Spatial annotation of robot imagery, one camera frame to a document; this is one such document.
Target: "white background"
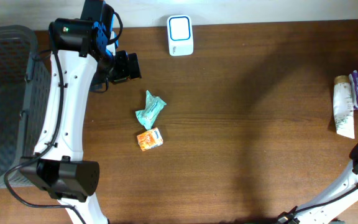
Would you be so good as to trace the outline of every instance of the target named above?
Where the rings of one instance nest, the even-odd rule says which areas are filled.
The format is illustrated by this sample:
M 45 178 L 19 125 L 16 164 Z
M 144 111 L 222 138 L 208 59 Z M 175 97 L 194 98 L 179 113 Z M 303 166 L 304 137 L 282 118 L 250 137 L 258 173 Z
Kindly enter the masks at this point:
M 358 19 L 358 0 L 107 0 L 124 27 L 165 26 L 187 14 L 193 25 Z M 58 17 L 81 16 L 84 0 L 0 0 L 0 26 L 46 30 Z

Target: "wooden table surface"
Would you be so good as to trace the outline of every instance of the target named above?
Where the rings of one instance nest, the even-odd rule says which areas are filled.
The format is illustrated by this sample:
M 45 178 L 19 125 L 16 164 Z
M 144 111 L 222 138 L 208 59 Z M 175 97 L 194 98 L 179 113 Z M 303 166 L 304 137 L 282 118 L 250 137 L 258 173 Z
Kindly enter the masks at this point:
M 90 93 L 84 160 L 112 223 L 218 223 L 276 217 L 332 183 L 358 142 L 335 133 L 333 80 L 358 70 L 358 21 L 194 26 L 194 53 L 168 54 L 164 27 L 124 29 L 143 79 Z M 48 44 L 38 32 L 40 48 Z M 164 144 L 142 152 L 145 91 L 167 102 Z M 56 203 L 35 187 L 17 191 Z M 358 223 L 358 202 L 339 216 Z M 70 223 L 0 189 L 0 223 Z

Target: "orange packet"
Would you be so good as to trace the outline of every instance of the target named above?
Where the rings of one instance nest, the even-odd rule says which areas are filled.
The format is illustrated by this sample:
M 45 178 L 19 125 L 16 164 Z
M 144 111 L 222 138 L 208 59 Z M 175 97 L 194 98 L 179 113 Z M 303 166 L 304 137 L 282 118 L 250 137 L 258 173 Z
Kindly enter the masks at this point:
M 152 149 L 157 146 L 161 146 L 163 143 L 160 131 L 158 128 L 148 130 L 137 137 L 137 143 L 142 151 Z

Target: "gray storage bin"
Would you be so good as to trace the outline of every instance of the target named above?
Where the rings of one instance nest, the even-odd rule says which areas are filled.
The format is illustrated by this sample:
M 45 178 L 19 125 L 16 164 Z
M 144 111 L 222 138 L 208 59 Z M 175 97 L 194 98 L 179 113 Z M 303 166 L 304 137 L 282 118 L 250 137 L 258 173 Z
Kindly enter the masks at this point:
M 31 156 L 44 122 L 50 74 L 35 61 L 37 38 L 23 26 L 0 27 L 0 188 L 5 172 Z M 19 172 L 13 187 L 31 185 Z

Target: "brown cap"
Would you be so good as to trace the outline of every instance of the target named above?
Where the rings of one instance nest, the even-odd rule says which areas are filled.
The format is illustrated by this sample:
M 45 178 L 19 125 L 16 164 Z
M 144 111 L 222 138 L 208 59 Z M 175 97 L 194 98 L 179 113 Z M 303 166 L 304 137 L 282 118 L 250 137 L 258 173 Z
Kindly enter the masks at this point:
M 334 79 L 334 84 L 338 84 L 338 83 L 350 83 L 351 81 L 349 80 L 349 77 L 347 75 L 341 75 L 338 77 L 335 77 Z

